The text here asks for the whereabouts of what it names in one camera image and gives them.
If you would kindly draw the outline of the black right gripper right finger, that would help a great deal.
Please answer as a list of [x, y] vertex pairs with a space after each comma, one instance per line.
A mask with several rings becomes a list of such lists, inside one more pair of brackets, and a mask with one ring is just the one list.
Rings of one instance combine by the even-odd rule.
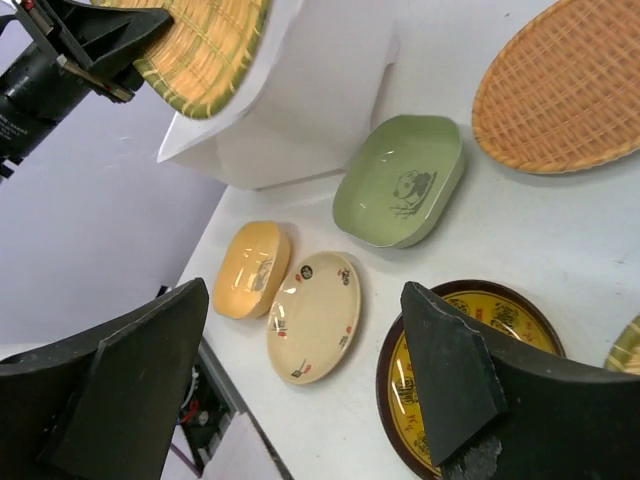
[[639, 379], [532, 347], [416, 282], [402, 320], [446, 479], [635, 479]]

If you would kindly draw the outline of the green square panda dish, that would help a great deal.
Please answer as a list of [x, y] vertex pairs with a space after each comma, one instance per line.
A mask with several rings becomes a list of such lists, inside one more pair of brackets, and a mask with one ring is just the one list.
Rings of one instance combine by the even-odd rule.
[[399, 115], [375, 128], [334, 196], [343, 232], [377, 248], [407, 248], [436, 226], [465, 169], [464, 142], [448, 117]]

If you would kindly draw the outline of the yellow square panda dish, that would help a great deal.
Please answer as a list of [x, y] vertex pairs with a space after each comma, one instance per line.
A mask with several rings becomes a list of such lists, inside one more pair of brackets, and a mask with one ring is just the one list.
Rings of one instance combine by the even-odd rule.
[[291, 257], [288, 234], [273, 221], [245, 224], [229, 244], [213, 288], [215, 311], [243, 320], [272, 305]]

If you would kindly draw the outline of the yellow ornate round plate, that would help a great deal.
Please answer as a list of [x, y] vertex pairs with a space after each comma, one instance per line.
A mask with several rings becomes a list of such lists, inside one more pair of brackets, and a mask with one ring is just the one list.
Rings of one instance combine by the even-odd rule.
[[[463, 313], [538, 349], [563, 357], [564, 347], [540, 310], [524, 296], [485, 280], [455, 280], [432, 291]], [[379, 417], [393, 449], [421, 479], [439, 479], [431, 463], [404, 326], [397, 318], [376, 369]]]

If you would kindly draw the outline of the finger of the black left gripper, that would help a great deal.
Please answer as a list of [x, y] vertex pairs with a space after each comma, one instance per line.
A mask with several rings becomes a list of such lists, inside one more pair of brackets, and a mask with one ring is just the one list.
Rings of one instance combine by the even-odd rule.
[[94, 63], [94, 74], [102, 82], [102, 87], [95, 87], [94, 92], [113, 103], [130, 102], [144, 84], [142, 75], [132, 63], [116, 63], [112, 66], [97, 61]]
[[173, 25], [158, 7], [98, 7], [79, 1], [51, 1], [54, 21], [49, 56], [80, 65], [129, 65]]

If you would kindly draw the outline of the beige round patterned plate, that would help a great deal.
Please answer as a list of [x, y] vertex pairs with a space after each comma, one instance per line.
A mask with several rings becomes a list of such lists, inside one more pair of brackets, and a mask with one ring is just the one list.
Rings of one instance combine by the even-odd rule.
[[285, 382], [305, 385], [330, 374], [347, 353], [361, 315], [357, 271], [338, 252], [317, 252], [285, 276], [268, 315], [267, 353]]

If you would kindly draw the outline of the white plastic bin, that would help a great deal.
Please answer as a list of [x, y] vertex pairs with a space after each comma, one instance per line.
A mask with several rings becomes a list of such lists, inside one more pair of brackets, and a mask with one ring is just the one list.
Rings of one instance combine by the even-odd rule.
[[344, 168], [399, 48], [395, 1], [275, 1], [239, 92], [208, 120], [175, 114], [157, 160], [240, 189]]

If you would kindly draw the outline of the round orange woven plate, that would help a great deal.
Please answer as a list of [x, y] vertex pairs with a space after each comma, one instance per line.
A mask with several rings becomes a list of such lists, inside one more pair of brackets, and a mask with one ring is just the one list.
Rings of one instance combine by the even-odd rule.
[[526, 173], [590, 169], [639, 148], [639, 4], [558, 1], [499, 52], [472, 129], [498, 163]]

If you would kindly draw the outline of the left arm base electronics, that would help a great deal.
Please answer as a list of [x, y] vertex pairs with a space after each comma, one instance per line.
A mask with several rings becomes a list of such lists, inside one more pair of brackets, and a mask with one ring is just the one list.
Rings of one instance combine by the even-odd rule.
[[176, 418], [170, 451], [197, 477], [213, 457], [233, 415], [237, 392], [211, 346], [202, 340]]

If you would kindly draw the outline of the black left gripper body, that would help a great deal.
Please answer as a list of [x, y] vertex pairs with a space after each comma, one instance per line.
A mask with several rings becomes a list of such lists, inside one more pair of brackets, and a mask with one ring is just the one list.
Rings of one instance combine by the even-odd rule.
[[100, 87], [92, 44], [99, 36], [96, 9], [17, 9], [16, 22], [31, 43], [1, 74], [1, 168], [13, 170]]

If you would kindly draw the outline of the square green-rimmed bamboo tray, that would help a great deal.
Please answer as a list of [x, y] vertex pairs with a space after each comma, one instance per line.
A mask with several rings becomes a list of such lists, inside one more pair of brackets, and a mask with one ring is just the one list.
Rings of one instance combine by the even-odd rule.
[[107, 8], [162, 8], [173, 25], [134, 62], [176, 112], [204, 120], [238, 92], [252, 65], [273, 3], [269, 0], [113, 0]]

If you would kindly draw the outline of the round green-rimmed bamboo plate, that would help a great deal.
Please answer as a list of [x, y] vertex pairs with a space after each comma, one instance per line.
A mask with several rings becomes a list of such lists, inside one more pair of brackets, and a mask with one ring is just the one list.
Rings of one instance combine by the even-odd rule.
[[633, 375], [640, 374], [639, 366], [640, 317], [636, 316], [613, 343], [604, 368]]

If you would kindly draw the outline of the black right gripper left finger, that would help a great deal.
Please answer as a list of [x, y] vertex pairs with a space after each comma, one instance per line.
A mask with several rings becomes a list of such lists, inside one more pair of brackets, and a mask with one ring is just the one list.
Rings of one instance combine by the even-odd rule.
[[158, 479], [195, 362], [201, 278], [1, 362], [4, 479]]

